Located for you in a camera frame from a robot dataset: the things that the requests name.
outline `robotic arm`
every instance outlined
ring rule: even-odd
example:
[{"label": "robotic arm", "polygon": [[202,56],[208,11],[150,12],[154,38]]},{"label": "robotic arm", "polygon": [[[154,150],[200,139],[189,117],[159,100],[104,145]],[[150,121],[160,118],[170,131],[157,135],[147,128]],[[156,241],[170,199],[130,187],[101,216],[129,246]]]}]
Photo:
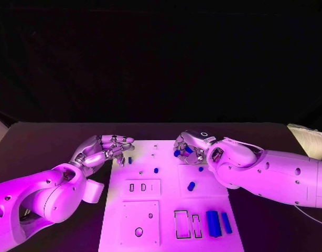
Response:
[{"label": "robotic arm", "polygon": [[218,181],[229,188],[290,205],[322,208],[322,161],[288,152],[264,150],[209,132],[185,131],[175,155],[187,164],[209,164]]},{"label": "robotic arm", "polygon": [[[87,179],[110,159],[124,165],[123,152],[134,139],[93,136],[78,147],[70,163],[0,184],[0,251],[22,244],[44,228],[64,222],[81,201],[98,203],[104,184]],[[31,213],[19,218],[24,206]]]}]

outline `wire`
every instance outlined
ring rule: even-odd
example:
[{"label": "wire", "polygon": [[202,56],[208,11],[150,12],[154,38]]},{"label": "wire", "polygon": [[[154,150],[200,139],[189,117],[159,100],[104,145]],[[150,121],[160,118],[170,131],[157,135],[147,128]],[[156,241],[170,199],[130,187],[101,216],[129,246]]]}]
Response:
[{"label": "wire", "polygon": [[313,220],[315,220],[317,222],[320,222],[322,224],[322,222],[320,220],[317,220],[311,215],[308,215],[298,206],[295,206],[295,207],[302,212],[302,214],[305,214]]}]

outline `blue cylinder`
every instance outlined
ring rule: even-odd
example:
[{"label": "blue cylinder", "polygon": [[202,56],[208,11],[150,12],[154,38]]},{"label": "blue cylinder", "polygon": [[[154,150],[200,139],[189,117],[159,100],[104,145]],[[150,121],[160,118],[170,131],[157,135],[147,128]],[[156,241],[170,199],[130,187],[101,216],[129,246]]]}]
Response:
[{"label": "blue cylinder", "polygon": [[209,220],[209,235],[218,238],[222,236],[218,211],[208,211],[208,220]]},{"label": "blue cylinder", "polygon": [[193,191],[193,190],[195,190],[195,187],[196,187],[196,183],[195,183],[195,182],[190,182],[187,189],[189,189],[190,191]]},{"label": "blue cylinder", "polygon": [[193,153],[193,150],[192,150],[192,148],[187,146],[186,147],[186,151],[189,152],[189,153]]},{"label": "blue cylinder", "polygon": [[176,150],[175,151],[175,156],[179,157],[179,155],[180,155],[180,150]]},{"label": "blue cylinder", "polygon": [[222,213],[222,219],[223,219],[228,234],[232,234],[232,227],[231,227],[231,222],[228,218],[228,213]]}]

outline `small blue object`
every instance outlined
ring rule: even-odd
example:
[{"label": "small blue object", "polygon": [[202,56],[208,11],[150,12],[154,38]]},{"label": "small blue object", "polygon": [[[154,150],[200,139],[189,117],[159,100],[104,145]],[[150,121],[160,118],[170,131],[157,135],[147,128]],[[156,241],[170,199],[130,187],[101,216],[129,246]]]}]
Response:
[{"label": "small blue object", "polygon": [[228,234],[232,234],[232,227],[231,227],[231,222],[229,222],[226,213],[222,213],[222,218],[223,218],[223,223],[225,223]]},{"label": "small blue object", "polygon": [[209,220],[209,235],[218,238],[222,236],[218,211],[208,211],[208,220]]},{"label": "small blue object", "polygon": [[195,190],[195,187],[196,187],[196,183],[195,183],[195,182],[190,182],[187,189],[189,189],[190,191],[193,191],[193,190]]},{"label": "small blue object", "polygon": [[180,155],[180,150],[176,150],[175,151],[175,156],[179,157],[179,155]]},{"label": "small blue object", "polygon": [[189,153],[193,153],[193,150],[190,149],[189,146],[186,147],[186,151],[187,151]]}]

